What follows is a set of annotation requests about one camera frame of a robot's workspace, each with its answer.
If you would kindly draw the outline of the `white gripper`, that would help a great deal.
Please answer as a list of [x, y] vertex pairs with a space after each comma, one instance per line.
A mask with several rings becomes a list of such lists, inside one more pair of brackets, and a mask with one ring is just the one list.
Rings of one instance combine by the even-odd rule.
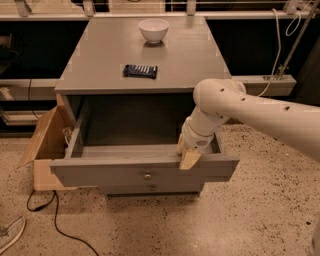
[[211, 142], [213, 139], [213, 135], [202, 136], [197, 134], [185, 121], [176, 147], [176, 154], [182, 155], [179, 169], [190, 170], [198, 162], [201, 154], [211, 154]]

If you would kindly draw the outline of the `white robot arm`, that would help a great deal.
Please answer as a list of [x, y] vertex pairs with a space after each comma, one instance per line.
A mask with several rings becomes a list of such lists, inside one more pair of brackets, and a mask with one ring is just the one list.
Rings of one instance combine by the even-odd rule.
[[195, 109], [181, 128], [179, 168], [193, 168], [208, 148], [218, 126], [235, 118], [320, 162], [320, 109], [246, 93], [232, 79], [205, 79], [193, 91]]

